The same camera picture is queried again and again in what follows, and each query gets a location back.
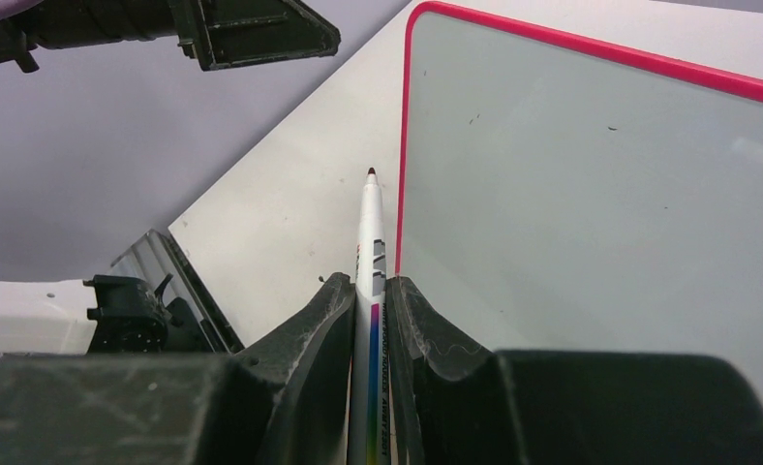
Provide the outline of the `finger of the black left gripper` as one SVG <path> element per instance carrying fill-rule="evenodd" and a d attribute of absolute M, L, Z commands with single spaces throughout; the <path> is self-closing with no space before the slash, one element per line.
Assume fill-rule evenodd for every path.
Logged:
<path fill-rule="evenodd" d="M 333 56 L 339 29 L 302 1 L 184 1 L 182 49 L 204 71 Z"/>

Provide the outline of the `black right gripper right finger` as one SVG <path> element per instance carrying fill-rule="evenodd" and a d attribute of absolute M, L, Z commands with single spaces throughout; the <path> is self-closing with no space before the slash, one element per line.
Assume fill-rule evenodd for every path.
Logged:
<path fill-rule="evenodd" d="M 763 406 L 727 361 L 490 351 L 416 284 L 386 284 L 403 464 L 763 464 Z"/>

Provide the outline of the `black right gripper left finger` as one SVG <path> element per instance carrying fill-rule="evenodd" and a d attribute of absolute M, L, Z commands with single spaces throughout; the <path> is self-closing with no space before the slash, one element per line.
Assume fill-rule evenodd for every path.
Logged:
<path fill-rule="evenodd" d="M 0 464 L 327 464 L 344 452 L 354 298 L 333 273 L 237 354 L 0 360 Z"/>

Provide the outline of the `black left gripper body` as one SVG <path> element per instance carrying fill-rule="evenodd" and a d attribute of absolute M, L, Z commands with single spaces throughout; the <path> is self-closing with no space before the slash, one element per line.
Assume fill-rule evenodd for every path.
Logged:
<path fill-rule="evenodd" d="M 32 51 L 147 42 L 182 33 L 182 3 L 166 0 L 0 1 L 0 67 L 39 70 Z"/>

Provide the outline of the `white whiteboard marker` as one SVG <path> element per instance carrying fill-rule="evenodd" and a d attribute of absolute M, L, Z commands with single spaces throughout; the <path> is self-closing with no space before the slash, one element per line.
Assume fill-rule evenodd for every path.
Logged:
<path fill-rule="evenodd" d="M 349 464 L 391 462 L 386 281 L 382 188 L 370 168 L 361 195 L 356 246 Z"/>

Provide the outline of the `pink framed whiteboard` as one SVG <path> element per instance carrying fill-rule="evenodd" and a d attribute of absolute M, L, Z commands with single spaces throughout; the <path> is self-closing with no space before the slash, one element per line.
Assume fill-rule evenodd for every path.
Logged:
<path fill-rule="evenodd" d="M 423 2 L 396 271 L 489 349 L 708 354 L 763 402 L 763 14 Z"/>

